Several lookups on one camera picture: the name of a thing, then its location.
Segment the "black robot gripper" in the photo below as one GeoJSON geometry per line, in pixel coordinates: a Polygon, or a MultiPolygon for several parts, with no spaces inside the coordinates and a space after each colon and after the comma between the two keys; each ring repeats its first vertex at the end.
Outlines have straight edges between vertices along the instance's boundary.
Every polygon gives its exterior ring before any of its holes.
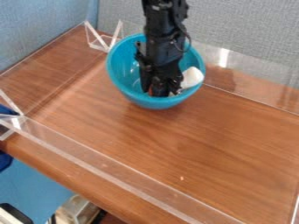
{"type": "MultiPolygon", "coordinates": [[[[155,74],[164,69],[180,69],[179,63],[189,48],[191,46],[185,43],[185,37],[180,33],[164,37],[144,36],[144,40],[135,42],[135,59],[140,66],[140,83],[145,93],[152,93],[151,86],[155,74]]],[[[177,95],[181,89],[181,82],[181,75],[165,78],[160,96],[177,95]]]]}

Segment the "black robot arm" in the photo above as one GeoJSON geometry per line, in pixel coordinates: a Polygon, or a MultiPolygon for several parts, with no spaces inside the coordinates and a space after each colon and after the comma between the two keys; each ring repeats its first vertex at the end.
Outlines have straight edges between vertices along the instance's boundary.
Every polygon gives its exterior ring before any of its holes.
{"type": "Polygon", "coordinates": [[[183,20],[188,17],[187,0],[141,0],[144,42],[135,42],[141,89],[153,97],[177,95],[183,72],[180,61],[192,41],[183,20]]]}

